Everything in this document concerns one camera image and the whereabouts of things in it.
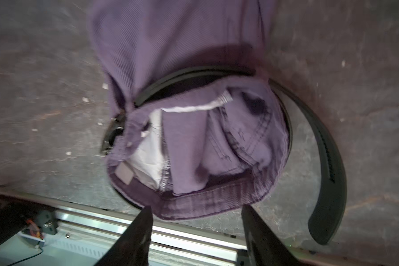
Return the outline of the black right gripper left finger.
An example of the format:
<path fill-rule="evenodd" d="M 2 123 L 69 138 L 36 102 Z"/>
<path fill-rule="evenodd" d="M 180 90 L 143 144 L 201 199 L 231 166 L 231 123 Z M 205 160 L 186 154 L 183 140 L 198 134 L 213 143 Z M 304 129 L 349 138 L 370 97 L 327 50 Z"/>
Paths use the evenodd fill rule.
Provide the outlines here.
<path fill-rule="evenodd" d="M 153 213 L 147 206 L 95 265 L 148 266 L 152 231 Z"/>

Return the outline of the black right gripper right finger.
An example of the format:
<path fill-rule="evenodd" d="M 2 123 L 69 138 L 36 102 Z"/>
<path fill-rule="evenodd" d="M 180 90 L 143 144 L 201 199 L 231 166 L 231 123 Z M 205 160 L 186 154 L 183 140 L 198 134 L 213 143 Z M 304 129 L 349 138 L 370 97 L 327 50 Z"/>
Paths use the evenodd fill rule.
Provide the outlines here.
<path fill-rule="evenodd" d="M 243 205 L 242 221 L 251 266 L 301 265 L 252 206 Z"/>

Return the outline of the black leather belt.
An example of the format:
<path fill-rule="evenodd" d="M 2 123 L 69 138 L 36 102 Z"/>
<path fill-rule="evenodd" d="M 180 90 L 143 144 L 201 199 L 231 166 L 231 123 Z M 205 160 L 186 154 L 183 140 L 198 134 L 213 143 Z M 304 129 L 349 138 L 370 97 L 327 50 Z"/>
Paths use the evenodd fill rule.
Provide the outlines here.
<path fill-rule="evenodd" d="M 254 71 L 232 66 L 185 68 L 169 74 L 148 86 L 135 99 L 135 105 L 139 106 L 145 103 L 159 91 L 178 82 L 197 77 L 217 79 L 237 74 L 252 76 Z M 328 244 L 341 224 L 346 205 L 346 173 L 339 149 L 326 126 L 305 102 L 277 81 L 270 79 L 269 84 L 273 89 L 285 94 L 296 103 L 313 130 L 320 156 L 321 186 L 317 204 L 308 221 L 308 228 L 310 235 L 317 243 L 320 245 Z"/>

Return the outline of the purple trousers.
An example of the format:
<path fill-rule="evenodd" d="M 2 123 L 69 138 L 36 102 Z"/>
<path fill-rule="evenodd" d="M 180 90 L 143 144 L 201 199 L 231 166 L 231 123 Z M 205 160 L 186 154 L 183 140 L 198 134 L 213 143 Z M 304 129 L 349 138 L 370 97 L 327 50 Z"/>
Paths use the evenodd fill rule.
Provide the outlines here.
<path fill-rule="evenodd" d="M 88 27 L 124 129 L 112 185 L 179 221 L 264 199 L 289 153 L 264 52 L 274 1 L 95 1 Z"/>

